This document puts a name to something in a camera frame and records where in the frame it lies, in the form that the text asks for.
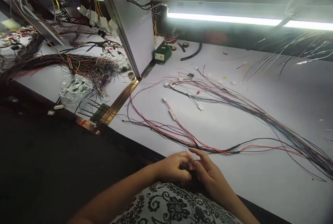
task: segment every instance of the green box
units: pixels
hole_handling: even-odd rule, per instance
[[[154,51],[154,60],[156,63],[164,64],[171,56],[171,49],[165,43],[162,42],[160,46]]]

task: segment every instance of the clear plastic bag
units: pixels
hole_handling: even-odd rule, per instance
[[[61,82],[59,96],[65,107],[77,107],[91,91],[92,88],[87,80],[77,75],[68,75]]]

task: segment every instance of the finger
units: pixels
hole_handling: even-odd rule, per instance
[[[192,155],[189,152],[184,151],[184,152],[180,152],[179,154],[183,155],[183,156],[187,156],[191,160],[191,162],[194,162],[194,158],[192,157]]]
[[[209,174],[207,173],[207,171],[204,169],[204,167],[202,166],[202,164],[199,161],[197,161],[197,160],[194,161],[193,165],[200,177],[200,180],[204,184],[209,182],[209,180],[211,180],[211,177],[209,176]]]
[[[188,182],[192,179],[192,176],[186,170],[178,170],[177,171],[177,178],[178,178],[178,180],[180,180],[182,182]]]
[[[204,152],[202,152],[199,149],[196,148],[188,148],[189,151],[192,153],[195,153],[197,156],[200,157],[201,161],[203,162],[202,165],[205,167],[206,170],[211,170],[212,169],[212,160],[206,155]]]
[[[193,170],[194,158],[192,157],[192,155],[189,152],[187,152],[187,151],[180,152],[179,154],[183,155],[183,156],[186,156],[186,157],[188,157],[190,159],[190,161],[186,165],[187,165],[187,168],[189,170]]]
[[[190,158],[188,158],[187,156],[181,155],[181,154],[177,155],[177,159],[178,159],[179,165],[182,163],[187,164],[191,161]]]

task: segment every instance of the white table surface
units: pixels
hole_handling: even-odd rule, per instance
[[[178,72],[185,72],[177,68],[184,68],[199,77],[195,67],[202,70],[206,65],[205,73],[211,74],[212,79],[222,81],[224,86],[241,93],[333,158],[333,143],[324,140],[333,138],[333,131],[324,131],[333,128],[333,63],[314,61],[295,65],[302,61],[295,58],[286,65],[279,79],[281,66],[278,64],[283,59],[278,59],[266,72],[259,72],[242,82],[248,68],[267,53],[204,44],[196,57],[180,61],[181,57],[194,53],[198,43],[190,42],[186,53],[182,52],[177,42],[176,46],[177,51],[172,53],[166,64],[156,65],[148,77],[140,82],[133,95],[163,77],[179,77]],[[236,69],[244,61],[247,64]],[[237,82],[236,85],[231,85],[232,81]],[[245,112],[205,102],[201,102],[204,110],[200,111],[191,99],[164,88],[163,84],[140,93],[133,104],[147,119],[177,126],[162,102],[162,97],[166,98],[180,123],[198,140],[211,147],[226,149],[254,138],[276,138],[268,126]],[[121,114],[126,114],[126,107],[122,107],[109,125],[118,133],[164,156],[186,150],[148,128],[122,122],[126,117]],[[140,119],[131,107],[129,116]],[[270,140],[258,140],[252,144],[279,146],[279,143]],[[293,224],[331,223],[333,182],[305,159],[294,158],[327,182],[313,180],[282,150],[232,156],[211,155],[239,196]]]
[[[82,34],[82,36],[78,39],[78,41],[104,41],[103,38],[101,38],[100,36],[96,36],[96,35],[92,35],[89,36],[87,34]],[[74,37],[74,34],[66,34],[63,36],[65,41],[69,41]],[[109,40],[114,41],[114,42],[118,42],[120,43],[120,40],[117,38],[113,38],[113,37],[107,37]],[[72,48],[72,46],[68,44],[64,45],[64,46],[56,46],[57,49],[59,50],[64,50],[64,49],[69,49]],[[86,50],[88,50],[90,47],[82,47],[78,50],[75,51],[71,51],[70,53],[72,54],[79,54],[79,55],[96,55],[96,56],[100,56],[101,52],[102,52],[102,48],[100,47],[94,47],[92,48],[90,51],[87,51],[85,53]],[[126,53],[123,49],[119,49],[119,51],[121,53],[123,53],[123,55],[126,56]],[[1,54],[2,55],[10,55],[12,54],[13,51],[10,48],[3,48],[1,49]],[[43,55],[48,55],[48,54],[54,54],[55,52],[46,45],[45,42],[43,42],[42,47],[40,49],[40,51],[38,52],[38,54],[43,54]],[[33,74],[33,75],[29,75],[29,76],[22,76],[22,77],[18,77],[15,80],[18,81],[19,83],[21,83],[22,85],[26,86],[27,88],[37,92],[38,94],[42,95],[43,97],[49,99],[52,102],[56,102],[59,98],[59,93],[61,91],[61,82],[64,80],[64,77],[68,75],[68,73],[64,72],[64,70],[66,70],[66,68],[61,68],[60,66],[54,66],[54,67],[46,67],[41,69],[40,71],[38,71],[37,73]],[[102,98],[102,100],[100,100],[99,98],[93,97],[92,99],[95,100],[98,103],[106,103],[107,105],[112,105],[112,103],[116,100],[116,98],[120,95],[120,93],[126,88],[126,86],[130,83],[130,79],[127,77],[127,72],[123,72],[120,73],[118,77],[114,77],[112,82],[109,83],[106,86],[106,92],[108,94],[108,96],[106,96],[105,98]],[[89,110],[91,112],[95,112],[97,110],[97,108],[91,106],[91,105],[83,105],[84,109]],[[69,106],[66,107],[67,110],[71,111],[72,113],[75,112],[76,107],[75,106]],[[76,112],[76,114],[85,119],[85,120],[89,120],[90,117],[78,114],[78,112],[80,112],[80,110],[78,109],[78,111]]]

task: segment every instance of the black and white dress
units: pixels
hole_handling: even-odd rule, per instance
[[[241,224],[234,215],[202,194],[161,182],[136,195],[128,209],[111,223]]]

